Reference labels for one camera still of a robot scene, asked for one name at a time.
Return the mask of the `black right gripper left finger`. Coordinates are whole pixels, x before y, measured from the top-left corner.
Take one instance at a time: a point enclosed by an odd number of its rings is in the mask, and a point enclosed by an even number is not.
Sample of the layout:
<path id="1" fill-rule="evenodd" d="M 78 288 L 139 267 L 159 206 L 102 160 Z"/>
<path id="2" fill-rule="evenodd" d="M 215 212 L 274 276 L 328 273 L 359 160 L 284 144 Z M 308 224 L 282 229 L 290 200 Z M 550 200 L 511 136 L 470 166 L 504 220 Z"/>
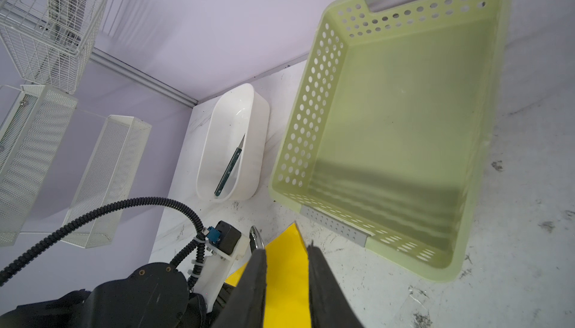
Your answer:
<path id="1" fill-rule="evenodd" d="M 262 327 L 267 291 L 267 254 L 257 249 L 223 311 L 224 327 Z"/>

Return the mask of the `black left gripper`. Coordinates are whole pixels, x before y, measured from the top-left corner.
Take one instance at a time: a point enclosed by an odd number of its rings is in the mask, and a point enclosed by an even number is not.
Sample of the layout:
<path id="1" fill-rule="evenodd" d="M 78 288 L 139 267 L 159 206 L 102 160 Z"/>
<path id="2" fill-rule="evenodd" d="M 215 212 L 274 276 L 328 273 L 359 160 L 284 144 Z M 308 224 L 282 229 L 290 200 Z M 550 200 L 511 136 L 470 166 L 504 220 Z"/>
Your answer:
<path id="1" fill-rule="evenodd" d="M 157 262 L 92 291 L 72 291 L 57 300 L 18 306 L 1 316 L 1 326 L 209 327 L 233 290 L 224 284 L 209 313 L 205 299 L 188 292 L 184 274 L 174 265 Z"/>

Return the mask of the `yellow paper napkin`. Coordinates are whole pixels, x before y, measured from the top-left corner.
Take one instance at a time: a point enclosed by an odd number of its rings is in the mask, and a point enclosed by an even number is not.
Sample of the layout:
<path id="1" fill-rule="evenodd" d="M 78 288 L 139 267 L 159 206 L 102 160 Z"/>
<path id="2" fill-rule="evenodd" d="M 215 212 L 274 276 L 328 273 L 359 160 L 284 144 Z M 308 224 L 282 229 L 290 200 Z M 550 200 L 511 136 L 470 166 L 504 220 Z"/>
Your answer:
<path id="1" fill-rule="evenodd" d="M 308 253 L 294 223 L 265 245 L 267 291 L 263 327 L 310 327 Z"/>

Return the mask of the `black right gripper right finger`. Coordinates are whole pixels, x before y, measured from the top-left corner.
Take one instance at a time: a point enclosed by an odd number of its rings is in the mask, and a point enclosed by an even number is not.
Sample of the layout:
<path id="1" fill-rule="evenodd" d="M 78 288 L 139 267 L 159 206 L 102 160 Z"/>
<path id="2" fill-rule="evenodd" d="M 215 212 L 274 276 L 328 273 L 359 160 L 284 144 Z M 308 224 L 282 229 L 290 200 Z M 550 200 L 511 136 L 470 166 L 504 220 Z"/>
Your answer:
<path id="1" fill-rule="evenodd" d="M 312 327 L 363 327 L 345 298 L 322 251 L 307 247 L 309 311 Z"/>

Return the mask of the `spoon with green handle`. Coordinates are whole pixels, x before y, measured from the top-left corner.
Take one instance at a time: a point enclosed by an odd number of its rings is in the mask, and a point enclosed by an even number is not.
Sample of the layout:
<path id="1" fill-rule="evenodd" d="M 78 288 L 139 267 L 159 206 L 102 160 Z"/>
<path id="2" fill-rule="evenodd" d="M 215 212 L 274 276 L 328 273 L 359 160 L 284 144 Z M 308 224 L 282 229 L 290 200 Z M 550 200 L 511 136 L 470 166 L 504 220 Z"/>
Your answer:
<path id="1" fill-rule="evenodd" d="M 265 244 L 261 234 L 255 226 L 252 226 L 249 231 L 249 245 L 252 253 L 254 253 L 256 250 L 265 249 Z"/>

